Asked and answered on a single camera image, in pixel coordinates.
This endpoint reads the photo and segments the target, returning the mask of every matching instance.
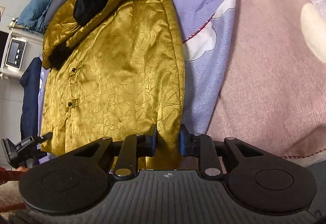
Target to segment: navy blue garment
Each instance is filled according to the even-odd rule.
[[[24,88],[21,117],[22,140],[30,135],[37,136],[38,134],[38,97],[40,89],[41,67],[41,59],[35,57],[19,81]]]

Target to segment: crosshair logo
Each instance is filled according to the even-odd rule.
[[[172,173],[166,173],[166,174],[164,174],[164,177],[166,177],[166,178],[171,178],[173,176],[173,174]]]

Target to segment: gold jacket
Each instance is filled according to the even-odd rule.
[[[72,16],[75,2],[57,11],[44,37],[45,68],[58,44],[74,51],[47,79],[42,134],[53,137],[42,150],[62,155],[157,123],[159,146],[146,167],[177,168],[185,73],[172,0],[109,0],[84,27]]]

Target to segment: pink blanket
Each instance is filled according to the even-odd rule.
[[[237,0],[207,134],[310,165],[326,159],[326,25],[310,0]]]

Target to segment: silver screw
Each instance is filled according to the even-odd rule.
[[[128,176],[131,174],[131,170],[129,169],[118,169],[115,174],[120,177]]]
[[[221,171],[216,168],[208,168],[205,170],[205,174],[208,176],[217,176],[221,174]]]

